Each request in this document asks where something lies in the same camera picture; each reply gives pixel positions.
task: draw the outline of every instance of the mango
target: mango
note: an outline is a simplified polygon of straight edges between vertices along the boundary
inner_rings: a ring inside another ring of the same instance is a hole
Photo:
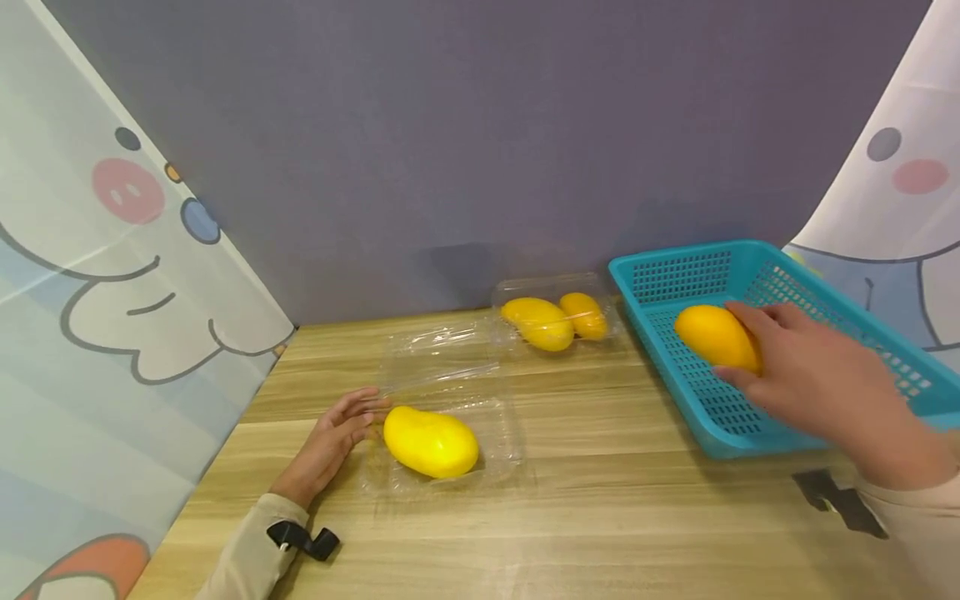
[[[726,308],[689,306],[673,324],[677,337],[711,365],[760,374],[763,364],[754,335]]]
[[[476,436],[461,420],[411,406],[387,414],[383,441],[401,465],[435,479],[464,475],[480,457]]]
[[[540,298],[515,298],[500,308],[523,339],[548,352],[566,350],[573,342],[573,323],[553,302]]]
[[[596,300],[581,292],[572,292],[560,299],[560,308],[573,322],[573,330],[585,340],[607,337],[607,319]]]

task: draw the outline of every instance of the black clip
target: black clip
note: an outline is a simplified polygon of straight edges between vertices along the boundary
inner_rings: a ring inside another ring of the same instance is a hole
[[[279,549],[286,550],[293,546],[317,561],[325,561],[340,545],[340,538],[326,527],[312,540],[310,532],[293,521],[274,523],[267,528],[267,535]]]
[[[825,468],[794,473],[793,480],[813,508],[823,513],[829,510],[839,513],[851,531],[863,532],[881,540],[888,539],[887,532],[860,499],[860,494],[856,490],[838,488]]]

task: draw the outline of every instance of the sleeve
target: sleeve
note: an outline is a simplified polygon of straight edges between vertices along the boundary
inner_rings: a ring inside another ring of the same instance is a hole
[[[280,550],[267,536],[274,523],[306,525],[306,511],[273,493],[260,496],[227,543],[197,600],[266,600],[297,551]]]
[[[960,474],[917,492],[893,492],[866,482],[857,489],[937,597],[960,598]]]

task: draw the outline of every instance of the curtain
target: curtain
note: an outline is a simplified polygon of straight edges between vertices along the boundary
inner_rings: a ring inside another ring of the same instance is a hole
[[[960,0],[936,0],[786,251],[960,372]]]
[[[0,3],[0,299],[0,598],[123,597],[293,327],[36,0]]]

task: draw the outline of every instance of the wooden table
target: wooden table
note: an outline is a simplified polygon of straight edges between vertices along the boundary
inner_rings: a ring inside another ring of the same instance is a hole
[[[148,565],[131,598],[189,598],[256,498],[342,392],[376,382],[384,342],[473,313],[304,327]],[[297,558],[277,598],[920,598],[890,542],[814,511],[790,474],[850,470],[828,452],[714,462],[630,336],[602,358],[505,365],[526,469],[507,485],[416,503],[357,485],[322,498],[332,564]]]

